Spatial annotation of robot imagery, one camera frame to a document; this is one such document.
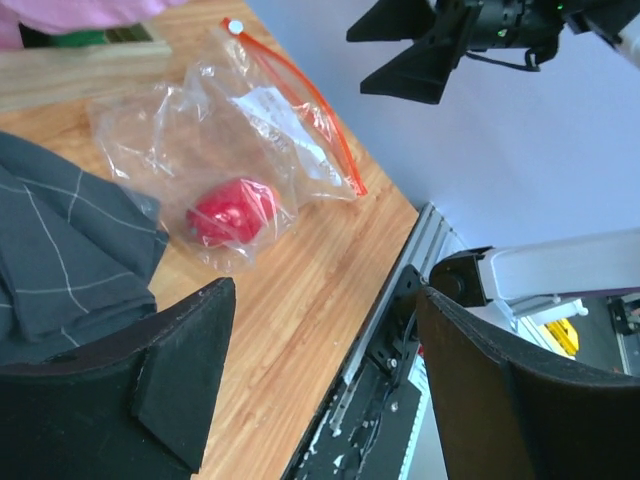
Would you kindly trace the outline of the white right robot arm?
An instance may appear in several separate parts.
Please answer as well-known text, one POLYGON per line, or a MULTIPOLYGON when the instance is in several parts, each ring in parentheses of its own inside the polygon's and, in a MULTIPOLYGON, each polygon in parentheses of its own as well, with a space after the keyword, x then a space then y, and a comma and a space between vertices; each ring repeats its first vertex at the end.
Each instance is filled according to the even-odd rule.
MULTIPOLYGON (((520 70, 537 72, 559 49, 564 27, 591 32, 639 62, 636 1, 378 1, 347 31, 349 42, 409 40, 410 48, 360 83, 363 94, 436 105, 462 57, 521 49, 520 70)), ((428 283, 463 307, 558 295, 628 294, 639 288, 639 231, 596 234, 453 254, 428 283)))

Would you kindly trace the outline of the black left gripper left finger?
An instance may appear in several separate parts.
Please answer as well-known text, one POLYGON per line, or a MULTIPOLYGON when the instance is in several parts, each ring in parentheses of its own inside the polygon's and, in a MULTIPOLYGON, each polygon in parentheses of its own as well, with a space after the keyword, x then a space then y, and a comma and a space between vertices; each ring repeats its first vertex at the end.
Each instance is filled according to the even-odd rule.
POLYGON ((188 479, 203 462, 236 286, 219 278, 116 333, 1 369, 5 479, 188 479))

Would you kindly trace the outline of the red yellow fake mango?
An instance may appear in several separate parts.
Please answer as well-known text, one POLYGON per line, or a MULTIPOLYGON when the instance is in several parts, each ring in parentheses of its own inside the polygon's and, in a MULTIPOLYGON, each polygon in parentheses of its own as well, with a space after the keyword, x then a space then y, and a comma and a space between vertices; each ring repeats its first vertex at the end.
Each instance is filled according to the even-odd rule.
POLYGON ((205 247, 247 245, 274 219, 279 206, 279 194, 272 187, 234 178, 203 194, 186 211, 187 232, 205 247))

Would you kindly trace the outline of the clear zip top bag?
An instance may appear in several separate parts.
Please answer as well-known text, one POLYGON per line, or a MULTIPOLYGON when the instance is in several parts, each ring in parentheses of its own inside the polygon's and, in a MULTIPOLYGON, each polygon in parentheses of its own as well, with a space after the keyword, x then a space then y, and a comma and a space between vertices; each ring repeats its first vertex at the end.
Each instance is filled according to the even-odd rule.
POLYGON ((159 82, 97 100, 90 121, 114 181, 156 199, 158 225, 220 272, 252 265, 294 227, 305 205, 352 201, 367 192, 319 90, 237 19, 211 31, 180 84, 159 82), (247 245, 200 245, 187 232, 186 211, 238 177, 277 191, 276 216, 247 245))

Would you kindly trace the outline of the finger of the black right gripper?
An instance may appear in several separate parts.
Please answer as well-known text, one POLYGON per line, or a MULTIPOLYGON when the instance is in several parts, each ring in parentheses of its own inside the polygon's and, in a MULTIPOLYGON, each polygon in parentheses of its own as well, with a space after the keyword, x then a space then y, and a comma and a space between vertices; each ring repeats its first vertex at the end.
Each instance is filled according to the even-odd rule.
POLYGON ((467 45, 466 29, 431 29, 362 80, 360 92, 437 105, 467 45))
POLYGON ((348 42, 417 40, 434 25, 426 0, 379 0, 346 33, 348 42))

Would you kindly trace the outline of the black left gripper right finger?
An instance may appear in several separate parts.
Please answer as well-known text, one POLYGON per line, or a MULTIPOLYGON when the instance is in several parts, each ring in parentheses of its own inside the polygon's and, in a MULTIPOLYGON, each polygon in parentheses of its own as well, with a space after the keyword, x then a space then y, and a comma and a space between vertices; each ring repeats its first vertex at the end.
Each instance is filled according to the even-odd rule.
POLYGON ((416 320, 449 478, 638 478, 638 378, 545 350, 431 287, 416 320))

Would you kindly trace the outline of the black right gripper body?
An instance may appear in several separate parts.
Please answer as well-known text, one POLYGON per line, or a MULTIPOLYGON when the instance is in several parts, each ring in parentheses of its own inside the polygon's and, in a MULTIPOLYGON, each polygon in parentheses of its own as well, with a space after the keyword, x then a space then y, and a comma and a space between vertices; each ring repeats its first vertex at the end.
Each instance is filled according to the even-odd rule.
POLYGON ((557 1, 437 1, 436 38, 453 48, 452 66, 462 57, 525 72, 552 60, 564 28, 557 1), (495 49, 521 49, 521 65, 488 58, 495 49))

